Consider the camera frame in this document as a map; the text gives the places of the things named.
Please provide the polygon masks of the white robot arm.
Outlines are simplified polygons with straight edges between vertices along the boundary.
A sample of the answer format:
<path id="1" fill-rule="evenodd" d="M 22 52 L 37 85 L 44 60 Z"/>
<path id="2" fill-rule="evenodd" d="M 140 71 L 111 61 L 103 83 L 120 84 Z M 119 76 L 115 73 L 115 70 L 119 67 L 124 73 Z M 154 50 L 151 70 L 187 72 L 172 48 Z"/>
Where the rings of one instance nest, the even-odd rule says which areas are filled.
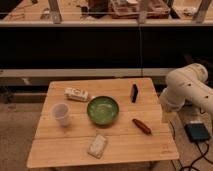
<path id="1" fill-rule="evenodd" d="M 213 88 L 205 84 L 207 79 L 208 71 L 199 63 L 172 70 L 159 97 L 162 107 L 167 112 L 179 111 L 188 100 L 213 118 Z"/>

